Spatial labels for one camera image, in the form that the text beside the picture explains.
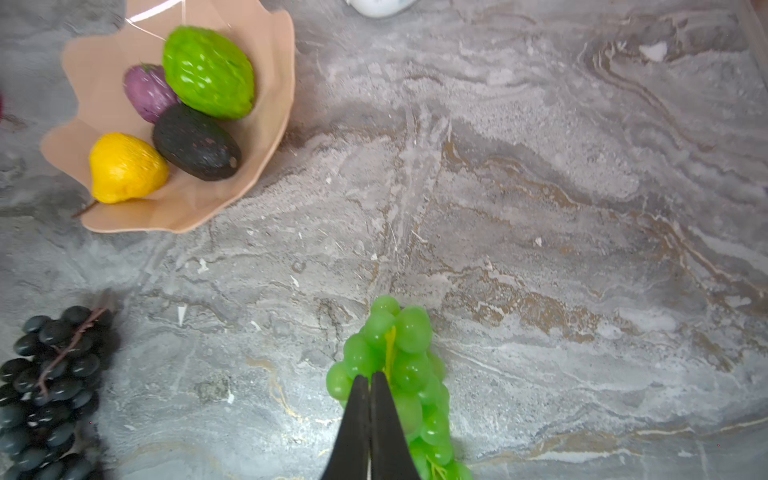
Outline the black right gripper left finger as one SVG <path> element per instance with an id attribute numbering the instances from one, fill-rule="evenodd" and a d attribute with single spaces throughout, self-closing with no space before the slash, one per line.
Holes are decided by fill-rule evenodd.
<path id="1" fill-rule="evenodd" d="M 370 445 L 369 381 L 358 375 L 353 381 L 337 438 L 321 480 L 366 480 Z"/>

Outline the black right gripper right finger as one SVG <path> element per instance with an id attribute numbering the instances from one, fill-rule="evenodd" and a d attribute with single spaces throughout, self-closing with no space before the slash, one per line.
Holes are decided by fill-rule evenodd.
<path id="1" fill-rule="evenodd" d="M 375 372 L 370 388 L 371 478 L 419 480 L 395 402 L 383 372 Z"/>

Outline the green fake grape bunch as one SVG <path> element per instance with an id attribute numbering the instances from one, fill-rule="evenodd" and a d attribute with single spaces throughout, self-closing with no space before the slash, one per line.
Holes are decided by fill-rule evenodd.
<path id="1" fill-rule="evenodd" d="M 451 442 L 445 365 L 432 340 L 424 308 L 380 296 L 360 331 L 344 343 L 342 360 L 330 367 L 326 389 L 345 411 L 355 378 L 366 377 L 370 389 L 373 374 L 383 372 L 420 479 L 470 479 Z"/>

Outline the black fake grape bunch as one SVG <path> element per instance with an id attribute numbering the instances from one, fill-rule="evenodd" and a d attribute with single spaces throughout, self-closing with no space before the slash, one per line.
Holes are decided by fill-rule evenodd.
<path id="1" fill-rule="evenodd" d="M 1 364 L 4 479 L 103 479 L 87 426 L 100 406 L 102 373 L 118 337 L 107 308 L 74 305 L 22 326 Z"/>

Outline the dark fake avocado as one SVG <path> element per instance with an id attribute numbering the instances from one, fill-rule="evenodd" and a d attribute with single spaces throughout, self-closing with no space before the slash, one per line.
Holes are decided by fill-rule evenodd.
<path id="1" fill-rule="evenodd" d="M 169 163 L 203 181 L 234 176 L 242 153 L 217 121 L 184 104 L 169 107 L 154 124 L 152 142 Z"/>

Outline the yellow fake lemon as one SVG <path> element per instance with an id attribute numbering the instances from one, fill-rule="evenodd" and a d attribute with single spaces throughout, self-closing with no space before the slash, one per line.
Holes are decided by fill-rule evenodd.
<path id="1" fill-rule="evenodd" d="M 116 204 L 145 197 L 166 184 L 167 161 L 149 143 L 132 135 L 101 136 L 89 155 L 93 200 L 73 215 L 78 218 L 97 203 Z"/>

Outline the green bumpy fake fruit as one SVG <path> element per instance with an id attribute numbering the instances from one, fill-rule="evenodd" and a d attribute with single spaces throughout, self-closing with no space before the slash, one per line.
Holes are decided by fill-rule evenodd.
<path id="1" fill-rule="evenodd" d="M 237 120 L 256 100 L 254 68 L 245 53 L 218 32 L 179 26 L 163 47 L 166 81 L 182 103 L 214 118 Z"/>

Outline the purple fake fruit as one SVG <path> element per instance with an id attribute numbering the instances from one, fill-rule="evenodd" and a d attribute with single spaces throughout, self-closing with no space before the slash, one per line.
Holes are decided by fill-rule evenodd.
<path id="1" fill-rule="evenodd" d="M 166 81 L 164 68 L 157 64 L 130 67 L 123 76 L 123 89 L 139 116 L 152 124 L 169 107 L 181 103 Z"/>

